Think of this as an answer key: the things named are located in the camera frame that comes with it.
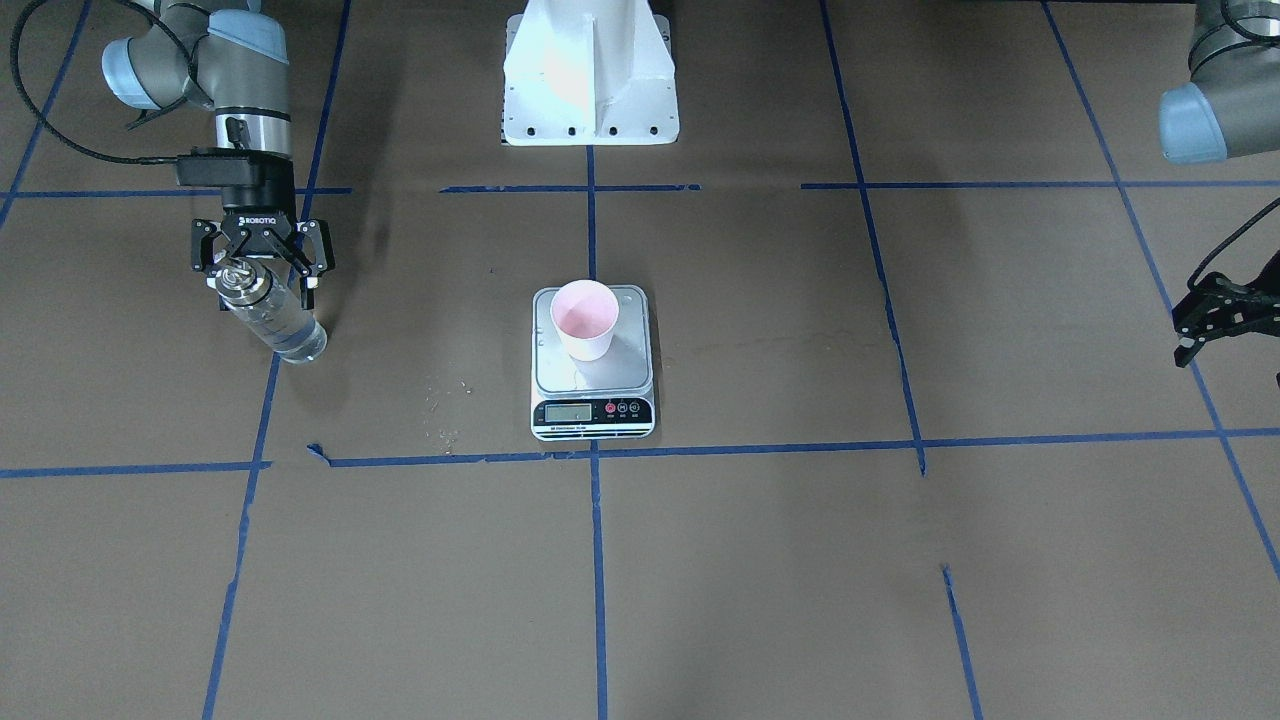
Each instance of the pink cup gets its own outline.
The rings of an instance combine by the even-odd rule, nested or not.
[[[608,352],[617,322],[618,297],[607,284],[573,281],[552,297],[552,324],[575,360],[598,360]]]

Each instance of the white mounting base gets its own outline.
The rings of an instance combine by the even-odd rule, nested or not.
[[[529,0],[507,20],[509,145],[663,145],[680,135],[671,23],[648,0]]]

